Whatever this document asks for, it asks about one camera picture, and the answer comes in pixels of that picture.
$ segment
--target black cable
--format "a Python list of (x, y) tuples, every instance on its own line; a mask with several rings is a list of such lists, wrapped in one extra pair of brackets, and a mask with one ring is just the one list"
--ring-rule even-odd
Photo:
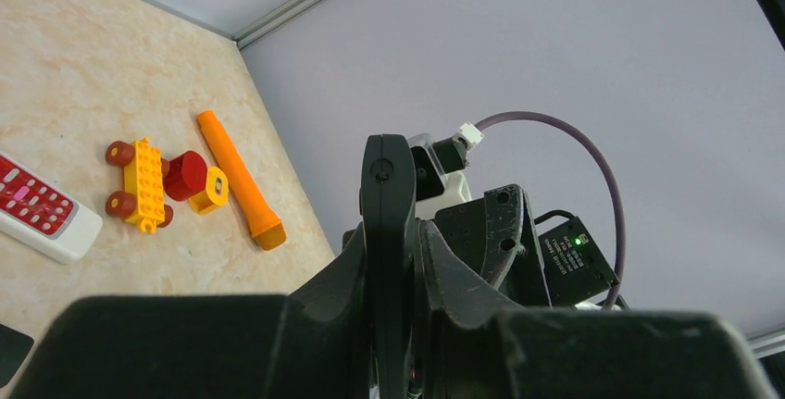
[(485, 131), (493, 125), (512, 120), (537, 121), (549, 126), (553, 126), (560, 131), (565, 132), (572, 138), (578, 140), (578, 143), (583, 145), (583, 147), (589, 151), (589, 154), (592, 156), (592, 158), (594, 158), (594, 162), (597, 163), (597, 166), (600, 167), (600, 171), (603, 172), (605, 183), (607, 183), (608, 191), (611, 194), (611, 204), (613, 205), (614, 210), (614, 223), (616, 225), (616, 262), (614, 263), (614, 271), (618, 277), (619, 283), (616, 286), (611, 287), (611, 289), (608, 291), (607, 297), (605, 298), (605, 302), (603, 303), (603, 309), (612, 308), (613, 305), (616, 304), (618, 292), (621, 289), (621, 279), (624, 274), (624, 260), (627, 251), (627, 229), (624, 223), (624, 207), (621, 205), (621, 193), (619, 193), (616, 177), (614, 177), (610, 165), (608, 165), (607, 160), (605, 160), (605, 157), (600, 152), (600, 150), (597, 149), (597, 146), (595, 146), (594, 143), (589, 140), (589, 137), (584, 135), (583, 132), (579, 131), (576, 127), (567, 123), (566, 121), (556, 117), (551, 117), (550, 115), (526, 111), (502, 112), (501, 114), (491, 115), (490, 117), (487, 117), (476, 123), (474, 126), (480, 131)]
[(567, 220), (572, 220), (573, 218), (575, 218), (575, 215), (573, 215), (571, 212), (565, 211), (564, 209), (554, 209), (553, 211), (548, 211), (545, 214), (542, 214), (541, 216), (535, 218), (534, 224), (539, 225), (540, 223), (543, 223), (544, 221), (548, 221), (554, 217), (563, 217), (566, 218)]

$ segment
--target red toy block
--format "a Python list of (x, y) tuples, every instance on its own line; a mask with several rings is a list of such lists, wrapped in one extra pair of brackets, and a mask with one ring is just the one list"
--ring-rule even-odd
[(205, 189), (207, 163), (194, 151), (169, 160), (169, 172), (164, 177), (164, 191), (172, 200), (187, 200)]

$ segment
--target brown wheel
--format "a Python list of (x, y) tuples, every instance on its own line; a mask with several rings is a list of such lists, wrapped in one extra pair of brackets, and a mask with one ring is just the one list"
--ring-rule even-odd
[(133, 160), (133, 146), (116, 141), (106, 149), (106, 163), (114, 166), (126, 166)]
[(114, 191), (106, 199), (106, 213), (112, 217), (126, 218), (136, 209), (136, 197), (125, 191)]
[(169, 205), (164, 205), (164, 221), (158, 223), (158, 228), (166, 228), (174, 218), (174, 209)]
[(167, 174), (169, 174), (169, 170), (170, 169), (171, 169), (171, 165), (169, 164), (169, 160), (165, 160), (165, 159), (161, 158), (161, 178), (162, 179), (164, 177), (166, 177)]

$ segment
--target beige tabletop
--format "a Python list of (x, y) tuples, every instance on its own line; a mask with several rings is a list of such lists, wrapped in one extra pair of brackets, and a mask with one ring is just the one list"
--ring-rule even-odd
[[(0, 0), (0, 152), (104, 218), (63, 266), (0, 233), (0, 323), (38, 341), (74, 300), (106, 293), (290, 292), (333, 257), (235, 44), (138, 0)], [(114, 140), (210, 164), (194, 116), (223, 121), (289, 240), (264, 252), (230, 202), (198, 216), (168, 201), (155, 235), (110, 218)], [(0, 390), (0, 397), (9, 388)]]

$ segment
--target cable connector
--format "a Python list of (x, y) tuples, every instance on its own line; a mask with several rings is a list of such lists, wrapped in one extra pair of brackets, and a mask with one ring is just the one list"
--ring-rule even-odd
[(467, 152), (474, 149), (474, 146), (480, 144), (485, 135), (471, 123), (464, 123), (458, 132), (453, 135), (453, 140), (462, 143)]

